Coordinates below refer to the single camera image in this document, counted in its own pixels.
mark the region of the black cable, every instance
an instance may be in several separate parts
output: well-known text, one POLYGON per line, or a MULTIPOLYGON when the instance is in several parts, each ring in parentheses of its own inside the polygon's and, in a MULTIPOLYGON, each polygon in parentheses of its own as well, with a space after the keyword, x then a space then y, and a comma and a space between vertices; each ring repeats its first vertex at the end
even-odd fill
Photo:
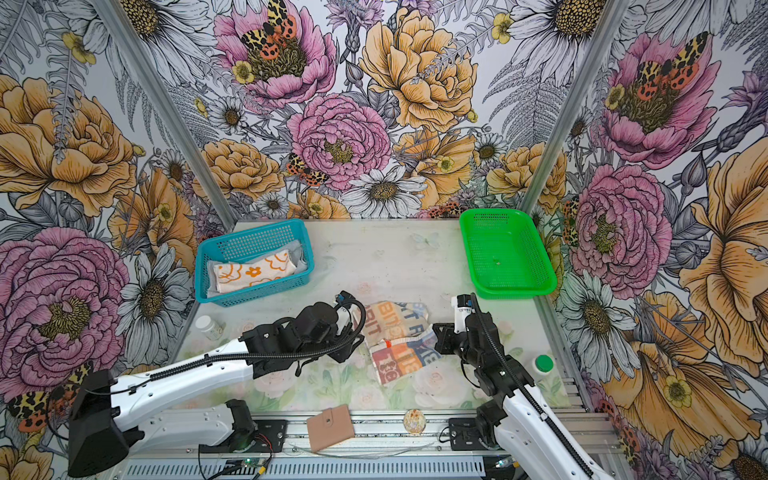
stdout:
POLYGON ((152 378, 149 378, 144 380, 142 383, 139 383, 138 385, 130 386, 126 389, 118 390, 117 392, 92 392, 91 390, 88 390, 88 389, 83 389, 83 390, 85 390, 88 393, 92 393, 94 395, 117 395, 118 393, 126 393, 130 391, 135 392, 137 388, 139 388, 140 386, 145 386, 151 381, 152 381, 152 378))
POLYGON ((443 430, 440 430, 440 435, 437 435, 437 441, 438 441, 438 443, 448 443, 448 442, 450 442, 450 441, 451 441, 451 437, 448 437, 448 440, 443 440, 443 439, 442 439, 442 434, 443 434, 443 433, 445 433, 445 430, 448 430, 448 429, 450 429, 450 428, 451 428, 451 427, 449 427, 449 426, 446 426, 446 427, 445 427, 443 430))
MULTIPOLYGON (((485 338, 488 339, 488 344, 491 346, 491 350, 493 350, 493 353, 496 355, 496 358, 502 364, 502 367, 504 367, 504 370, 506 370, 507 374, 509 374, 509 378, 512 379, 512 382, 515 384, 515 388, 520 390, 520 393, 522 393, 525 399, 528 400, 528 403, 530 403, 531 406, 533 406, 533 408, 536 410, 536 412, 541 416, 541 414, 544 413, 544 409, 538 404, 538 402, 536 402, 536 399, 533 398, 533 395, 531 395, 528 389, 526 389, 523 386, 523 382, 518 378, 518 374, 509 366, 509 363, 507 362, 507 358, 504 355, 504 352, 502 352, 501 348, 496 343, 496 340, 491 335, 491 332, 488 329, 488 326, 485 324, 485 315, 480 311, 480 308, 478 305, 479 305, 478 297, 474 293, 472 293, 472 308, 474 308, 477 312, 477 317, 480 320, 480 327, 482 328, 482 332, 485 335, 485 338)), ((554 423, 552 418, 549 417, 549 415, 547 415, 547 418, 545 419, 545 423, 549 426, 549 428, 552 430, 554 435, 558 437, 558 440, 560 440, 560 443, 563 444, 565 449, 568 450, 568 453, 576 461, 576 463, 581 468, 581 470, 583 470, 588 477, 591 477, 594 474, 592 472, 592 469, 589 468, 589 465, 587 465, 584 459, 576 452, 576 449, 574 449, 574 446, 571 445, 568 439, 565 438, 565 435, 563 435, 563 432, 560 431, 558 426, 554 423)))
POLYGON ((200 462, 200 446, 197 447, 197 467, 200 469, 200 476, 203 477, 203 480, 214 480, 214 478, 219 478, 222 475, 228 475, 232 472, 236 472, 240 470, 243 467, 243 462, 240 461, 236 465, 232 465, 229 467, 226 467, 224 470, 214 473, 210 477, 206 477, 203 473, 203 464, 200 462))
POLYGON ((477 385, 476 383, 473 383, 473 382, 472 382, 472 381, 469 379, 469 377, 467 377, 467 371, 466 371, 466 370, 464 370, 464 366, 465 366, 465 365, 468 365, 468 363, 467 363, 467 362, 465 362, 464 360, 462 360, 462 373, 464 374, 464 378, 467 380, 467 382, 469 382, 469 385, 471 385, 471 386, 475 387, 476 389, 479 389, 479 388, 480 388, 480 385, 477 385))
MULTIPOLYGON (((229 362, 231 360, 269 360, 269 359, 301 360, 301 359, 318 358, 323 355, 329 355, 330 353, 334 353, 337 350, 341 350, 342 348, 346 347, 350 343, 354 342, 357 336, 360 334, 360 332, 362 332, 362 328, 366 324, 366 307, 359 300, 357 299, 344 300, 343 302, 339 303, 336 306, 337 307, 336 309, 344 307, 347 310, 349 310, 349 307, 352 305, 357 305, 357 308, 360 309, 360 323, 358 324, 357 328, 355 328, 352 331, 352 333, 350 333, 348 336, 341 339, 338 343, 331 346, 327 346, 323 349, 312 350, 309 352, 298 352, 298 353, 224 353, 221 355, 205 356, 202 359, 195 360, 194 362, 189 362, 184 365, 179 365, 172 369, 164 370, 163 372, 151 373, 148 379, 144 380, 138 385, 133 385, 126 389, 118 390, 117 392, 92 392, 91 390, 85 390, 85 391, 88 393, 92 393, 94 395, 117 395, 118 393, 136 392, 136 390, 139 387, 145 386, 149 382, 153 382, 154 380, 165 379, 169 376, 174 376, 179 373, 186 372, 187 370, 196 369, 197 367, 200 367, 200 366, 209 366, 211 363, 216 363, 216 362, 229 362)), ((349 321, 354 323, 351 313, 349 315, 349 321)))

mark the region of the printed cloth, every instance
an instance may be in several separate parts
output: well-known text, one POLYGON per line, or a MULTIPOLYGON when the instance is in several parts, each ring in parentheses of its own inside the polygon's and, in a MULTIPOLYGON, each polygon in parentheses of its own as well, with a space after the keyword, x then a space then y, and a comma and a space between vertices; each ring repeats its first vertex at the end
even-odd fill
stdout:
POLYGON ((366 307, 362 331, 382 385, 442 358, 428 318, 423 303, 385 301, 366 307))
POLYGON ((254 263, 221 263, 216 265, 216 286, 219 293, 229 293, 293 275, 296 265, 290 261, 288 249, 254 263))

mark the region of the painted butterfly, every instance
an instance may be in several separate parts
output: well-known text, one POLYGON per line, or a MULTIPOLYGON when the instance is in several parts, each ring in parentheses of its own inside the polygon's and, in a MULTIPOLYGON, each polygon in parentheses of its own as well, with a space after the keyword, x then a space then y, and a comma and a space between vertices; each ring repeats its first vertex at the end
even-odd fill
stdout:
POLYGON ((328 181, 327 174, 307 167, 306 162, 294 153, 288 154, 286 170, 291 175, 298 175, 301 181, 311 187, 318 187, 328 181))
POLYGON ((650 101, 659 90, 682 90, 691 83, 699 72, 697 62, 704 53, 709 35, 708 31, 702 31, 686 43, 675 58, 662 65, 650 60, 640 63, 637 66, 637 81, 641 85, 637 89, 637 97, 642 101, 650 101))
POLYGON ((576 230, 576 216, 578 215, 578 201, 568 200, 563 204, 563 243, 573 248, 578 247, 578 231, 576 230))
POLYGON ((63 386, 56 387, 52 392, 27 392, 10 399, 8 412, 19 419, 18 430, 22 433, 39 432, 45 427, 46 417, 50 423, 54 423, 52 417, 65 419, 78 386, 91 370, 93 363, 86 362, 74 370, 63 386))
POLYGON ((260 30, 251 30, 240 37, 252 56, 274 60, 280 56, 280 48, 296 37, 296 18, 288 15, 285 0, 270 0, 266 7, 267 22, 260 30))

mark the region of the tabletop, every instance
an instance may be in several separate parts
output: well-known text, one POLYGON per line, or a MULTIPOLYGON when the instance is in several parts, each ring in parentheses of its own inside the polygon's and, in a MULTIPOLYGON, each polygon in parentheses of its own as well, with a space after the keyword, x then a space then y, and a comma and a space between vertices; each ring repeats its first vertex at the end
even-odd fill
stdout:
MULTIPOLYGON (((241 222, 236 230, 263 223, 241 222)), ((285 316, 295 316, 315 302, 333 304, 346 290, 366 305, 383 300, 426 305, 430 323, 452 322, 451 297, 474 291, 457 220, 317 220, 305 221, 315 270, 307 285, 231 307, 200 306, 197 316, 224 323, 220 340, 208 339, 192 325, 177 360, 200 355, 237 338, 243 331, 285 316)), ((550 346, 533 300, 481 300, 493 315, 506 353, 532 371, 533 359, 550 346)), ((468 367, 469 378, 474 379, 468 367)), ((488 401, 462 375, 459 360, 444 356, 420 370, 382 386, 365 344, 344 363, 329 357, 295 366, 252 382, 206 393, 178 408, 246 400, 251 412, 315 411, 342 404, 351 410, 473 409, 488 401)), ((551 406, 569 406, 557 369, 537 384, 551 406)))

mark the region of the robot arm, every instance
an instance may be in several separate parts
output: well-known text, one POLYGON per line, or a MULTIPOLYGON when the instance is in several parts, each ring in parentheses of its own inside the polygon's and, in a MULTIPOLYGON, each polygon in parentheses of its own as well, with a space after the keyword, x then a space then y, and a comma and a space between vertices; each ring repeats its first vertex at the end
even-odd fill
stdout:
POLYGON ((71 477, 95 475, 119 463, 129 452, 165 445, 218 445, 232 452, 253 441, 255 428, 242 400, 212 409, 166 411, 201 393, 256 379, 270 372, 301 367, 328 355, 346 361, 362 343, 364 305, 347 292, 336 305, 318 302, 296 318, 259 325, 203 355, 146 373, 113 379, 108 370, 83 380, 69 419, 71 477), (350 321, 339 331, 339 309, 355 305, 357 326, 350 321))
POLYGON ((435 346, 475 367, 475 377, 493 400, 479 406, 476 423, 486 445, 498 445, 534 480, 613 480, 565 429, 523 366, 504 355, 498 330, 477 297, 452 301, 455 323, 436 323, 435 346))

